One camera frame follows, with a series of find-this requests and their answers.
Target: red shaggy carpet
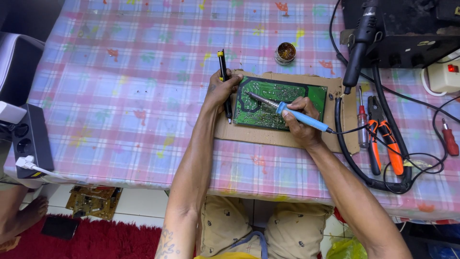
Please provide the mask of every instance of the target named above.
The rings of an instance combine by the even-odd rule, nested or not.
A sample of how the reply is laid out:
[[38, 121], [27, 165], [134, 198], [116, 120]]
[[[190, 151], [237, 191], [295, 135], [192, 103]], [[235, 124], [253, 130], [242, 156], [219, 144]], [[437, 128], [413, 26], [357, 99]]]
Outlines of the red shaggy carpet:
[[150, 259], [155, 257], [161, 228], [80, 219], [70, 241], [40, 234], [45, 217], [23, 232], [16, 248], [0, 259]]

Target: hand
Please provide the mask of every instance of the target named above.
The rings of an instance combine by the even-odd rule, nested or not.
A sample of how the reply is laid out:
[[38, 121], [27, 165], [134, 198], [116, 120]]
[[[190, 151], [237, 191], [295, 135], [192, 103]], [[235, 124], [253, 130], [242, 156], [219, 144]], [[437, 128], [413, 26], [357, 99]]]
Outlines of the hand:
[[229, 76], [229, 79], [225, 82], [222, 82], [219, 79], [219, 77], [221, 77], [220, 69], [211, 76], [209, 79], [209, 87], [207, 88], [206, 98], [203, 103], [203, 107], [217, 109], [218, 114], [224, 111], [224, 102], [230, 94], [236, 92], [238, 84], [243, 79], [242, 74], [232, 75], [231, 70], [228, 68], [227, 75]]
[[[288, 104], [287, 108], [299, 111], [314, 119], [319, 119], [319, 112], [308, 97], [298, 97], [291, 104]], [[309, 150], [324, 143], [321, 139], [321, 132], [319, 130], [300, 123], [291, 112], [286, 110], [282, 111], [282, 116], [297, 143], [302, 145], [305, 149]]]

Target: green circuit board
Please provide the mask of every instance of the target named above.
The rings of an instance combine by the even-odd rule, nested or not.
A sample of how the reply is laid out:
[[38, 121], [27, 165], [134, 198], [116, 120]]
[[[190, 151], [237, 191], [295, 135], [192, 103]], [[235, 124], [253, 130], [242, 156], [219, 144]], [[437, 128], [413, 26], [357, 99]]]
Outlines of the green circuit board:
[[275, 108], [249, 97], [246, 91], [276, 103], [291, 103], [299, 96], [309, 97], [320, 113], [319, 120], [323, 120], [327, 87], [244, 76], [236, 94], [233, 113], [235, 124], [289, 131], [282, 116], [276, 114]]

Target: black box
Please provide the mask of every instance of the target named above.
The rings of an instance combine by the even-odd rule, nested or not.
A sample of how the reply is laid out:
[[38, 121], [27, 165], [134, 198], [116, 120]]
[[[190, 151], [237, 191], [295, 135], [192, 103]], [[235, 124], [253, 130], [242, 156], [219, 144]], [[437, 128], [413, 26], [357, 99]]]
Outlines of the black box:
[[[346, 29], [356, 28], [364, 0], [342, 0]], [[460, 48], [458, 0], [380, 0], [377, 31], [383, 40], [370, 47], [363, 67], [424, 68]]]
[[[42, 169], [53, 171], [54, 165], [43, 109], [31, 104], [24, 104], [21, 108], [27, 110], [27, 113], [12, 133], [16, 161], [20, 157], [32, 155], [35, 158], [34, 164]], [[16, 166], [16, 170], [19, 179], [39, 178], [46, 175], [37, 170], [24, 169], [18, 166]]]

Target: pink plaid tablecloth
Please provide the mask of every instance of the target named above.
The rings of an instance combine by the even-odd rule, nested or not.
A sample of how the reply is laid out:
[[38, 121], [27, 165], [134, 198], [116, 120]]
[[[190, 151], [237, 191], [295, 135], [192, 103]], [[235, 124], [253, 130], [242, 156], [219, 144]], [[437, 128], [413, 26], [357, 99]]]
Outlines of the pink plaid tablecloth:
[[[340, 77], [345, 70], [328, 35], [334, 4], [335, 0], [291, 0], [287, 5], [262, 0], [67, 0], [46, 42], [29, 96], [29, 103], [44, 109], [55, 172], [90, 183], [168, 189], [209, 77], [219, 67], [217, 51], [225, 48], [231, 69]], [[336, 16], [333, 34], [338, 42], [344, 28], [340, 9]], [[296, 45], [297, 57], [291, 65], [280, 66], [274, 50], [285, 41]], [[419, 72], [382, 70], [382, 81], [437, 106], [452, 98], [427, 95]], [[363, 81], [361, 86], [364, 98], [375, 94], [373, 85]], [[433, 110], [386, 96], [409, 151], [441, 157], [431, 129]], [[460, 116], [458, 102], [446, 110]], [[460, 126], [446, 120], [460, 140]], [[337, 156], [345, 161], [342, 154]], [[381, 157], [387, 164], [387, 156]], [[367, 152], [353, 158], [374, 177]], [[459, 158], [449, 157], [444, 172], [422, 175], [404, 195], [371, 191], [399, 217], [396, 221], [460, 220], [459, 164]], [[15, 171], [12, 152], [5, 170]], [[396, 181], [392, 174], [389, 181]], [[304, 150], [236, 141], [215, 141], [209, 192], [332, 204]]]

